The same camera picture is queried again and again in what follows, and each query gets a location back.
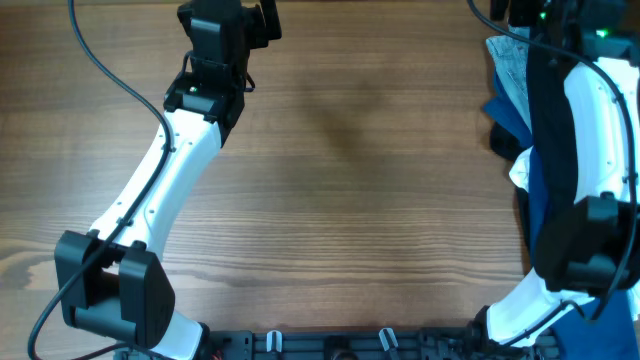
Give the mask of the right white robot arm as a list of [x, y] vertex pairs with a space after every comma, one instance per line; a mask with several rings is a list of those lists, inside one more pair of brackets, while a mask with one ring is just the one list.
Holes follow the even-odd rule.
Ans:
[[493, 344], [546, 330], [569, 356], [633, 350], [639, 315], [639, 70], [601, 58], [558, 69], [526, 28], [486, 42], [494, 149], [510, 159], [532, 263], [485, 315]]

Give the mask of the black pants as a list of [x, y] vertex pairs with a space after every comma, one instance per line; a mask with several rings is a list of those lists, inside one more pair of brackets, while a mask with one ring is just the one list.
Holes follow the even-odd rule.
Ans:
[[564, 92], [564, 77], [551, 54], [530, 46], [526, 64], [534, 148], [541, 161], [549, 215], [574, 204], [578, 178], [574, 118]]

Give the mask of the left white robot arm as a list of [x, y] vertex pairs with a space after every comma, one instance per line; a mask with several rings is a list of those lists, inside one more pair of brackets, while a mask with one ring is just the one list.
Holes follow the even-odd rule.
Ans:
[[208, 328], [180, 314], [162, 267], [173, 223], [224, 146], [255, 84], [250, 53], [282, 36], [274, 0], [189, 1], [177, 11], [191, 42], [161, 108], [158, 132], [127, 185], [85, 233], [65, 232], [51, 306], [65, 323], [154, 359], [207, 359]]

